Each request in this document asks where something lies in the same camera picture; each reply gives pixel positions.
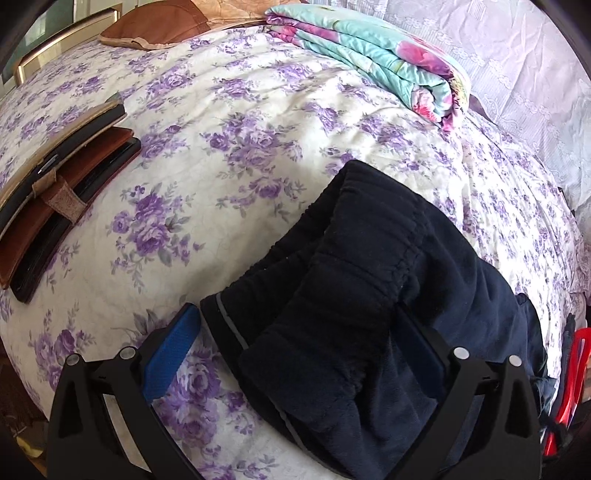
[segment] leather case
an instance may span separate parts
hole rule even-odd
[[[65,162],[124,118],[123,101],[117,94],[81,115],[21,165],[0,189],[0,239],[27,202],[55,183],[57,170]]]
[[[0,239],[0,286],[8,288],[12,276],[41,228],[57,211],[76,223],[81,205],[70,190],[133,136],[127,128],[111,127],[75,153],[59,170],[56,183],[28,202]]]
[[[73,188],[73,193],[85,206],[90,205],[103,188],[137,157],[140,150],[141,143],[137,138],[126,141]],[[18,301],[29,303],[49,262],[72,228],[72,222],[59,213],[53,213],[41,227],[25,252],[10,283]]]

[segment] floral blanket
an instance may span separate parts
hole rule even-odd
[[[341,7],[297,4],[271,7],[267,23],[274,37],[364,72],[446,131],[465,116],[470,80],[460,64],[384,20]]]
[[[64,358],[139,345],[185,301],[237,279],[358,158],[439,207],[540,317],[560,374],[567,314],[584,323],[591,261],[552,175],[468,113],[452,132],[331,58],[266,27],[161,51],[84,44],[0,105],[0,184],[38,145],[116,91],[140,156],[70,232],[29,305],[0,291],[0,335],[47,415]],[[115,427],[143,465],[129,433]],[[251,409],[205,330],[154,407],[207,480],[329,480]]]

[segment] metal pin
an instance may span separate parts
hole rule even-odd
[[[517,355],[511,355],[509,357],[509,363],[514,367],[520,367],[523,362],[521,361],[521,358],[519,358]]]
[[[470,352],[462,346],[455,347],[453,349],[453,355],[460,360],[468,360],[470,358]]]
[[[119,356],[123,360],[129,360],[135,357],[135,348],[133,348],[132,346],[126,346],[125,348],[121,349],[121,351],[119,352]]]
[[[73,353],[71,355],[68,355],[68,358],[66,358],[66,363],[68,365],[70,365],[71,367],[76,365],[79,361],[80,361],[80,355],[78,355],[77,353]]]

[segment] red object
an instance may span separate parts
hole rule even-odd
[[[556,423],[569,426],[574,412],[583,394],[583,385],[587,374],[587,363],[591,355],[591,328],[583,328],[574,333],[573,346],[570,350],[569,365],[566,370],[564,397],[556,415]],[[553,456],[558,452],[554,433],[548,433],[544,456]]]

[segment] blue gripper pad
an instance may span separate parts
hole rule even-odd
[[[199,309],[186,303],[167,327],[166,338],[144,367],[142,394],[148,403],[166,393],[200,330]]]

